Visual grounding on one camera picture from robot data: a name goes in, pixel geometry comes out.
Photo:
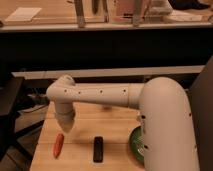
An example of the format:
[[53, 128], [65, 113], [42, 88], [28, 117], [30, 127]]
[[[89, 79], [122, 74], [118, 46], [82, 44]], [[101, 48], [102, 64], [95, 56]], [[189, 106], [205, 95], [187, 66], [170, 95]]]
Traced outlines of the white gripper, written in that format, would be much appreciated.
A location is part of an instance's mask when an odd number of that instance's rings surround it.
[[72, 130], [75, 123], [75, 114], [73, 112], [66, 114], [56, 113], [55, 118], [63, 132], [69, 133]]

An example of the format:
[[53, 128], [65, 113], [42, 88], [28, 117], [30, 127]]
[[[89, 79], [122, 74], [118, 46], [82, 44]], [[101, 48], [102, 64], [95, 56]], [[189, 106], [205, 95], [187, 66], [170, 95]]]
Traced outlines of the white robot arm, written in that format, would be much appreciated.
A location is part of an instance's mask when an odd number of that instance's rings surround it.
[[189, 98], [171, 78], [81, 86], [63, 75], [47, 88], [46, 95], [55, 104], [56, 118], [63, 121], [74, 118], [75, 102], [137, 109], [146, 171], [200, 171]]

